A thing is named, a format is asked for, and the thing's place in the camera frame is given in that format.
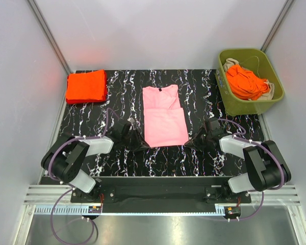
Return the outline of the pink t shirt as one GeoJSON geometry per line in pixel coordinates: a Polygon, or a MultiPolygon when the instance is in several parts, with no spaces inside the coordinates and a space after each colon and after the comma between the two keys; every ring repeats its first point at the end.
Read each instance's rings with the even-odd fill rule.
{"type": "Polygon", "coordinates": [[[144,87],[144,139],[152,148],[184,145],[189,140],[179,87],[144,87]]]}

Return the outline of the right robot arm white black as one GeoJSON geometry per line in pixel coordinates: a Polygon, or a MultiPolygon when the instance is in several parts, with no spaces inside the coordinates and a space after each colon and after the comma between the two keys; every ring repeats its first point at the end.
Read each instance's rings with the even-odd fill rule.
{"type": "Polygon", "coordinates": [[[246,173],[231,177],[221,190],[226,202],[233,202],[240,193],[278,190],[291,181],[292,175],[277,144],[244,138],[246,130],[238,123],[223,118],[210,118],[185,143],[196,151],[218,149],[244,160],[246,173]]]}

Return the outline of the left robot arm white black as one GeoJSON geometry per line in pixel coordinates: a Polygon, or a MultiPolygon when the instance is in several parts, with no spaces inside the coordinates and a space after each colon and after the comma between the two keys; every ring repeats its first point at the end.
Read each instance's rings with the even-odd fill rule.
{"type": "Polygon", "coordinates": [[[109,154],[112,150],[125,147],[130,152],[149,149],[139,130],[128,120],[120,120],[110,129],[105,128],[102,136],[60,136],[41,160],[41,167],[56,181],[66,183],[82,191],[89,202],[100,195],[98,181],[82,170],[86,157],[109,154]]]}

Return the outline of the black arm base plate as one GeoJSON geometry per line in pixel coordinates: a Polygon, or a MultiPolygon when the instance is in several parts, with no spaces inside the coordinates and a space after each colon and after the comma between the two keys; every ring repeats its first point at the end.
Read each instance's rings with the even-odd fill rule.
{"type": "Polygon", "coordinates": [[[198,200],[209,203],[250,204],[247,192],[230,193],[226,187],[230,177],[100,177],[92,194],[75,190],[73,203],[116,203],[125,199],[140,200],[198,200]]]}

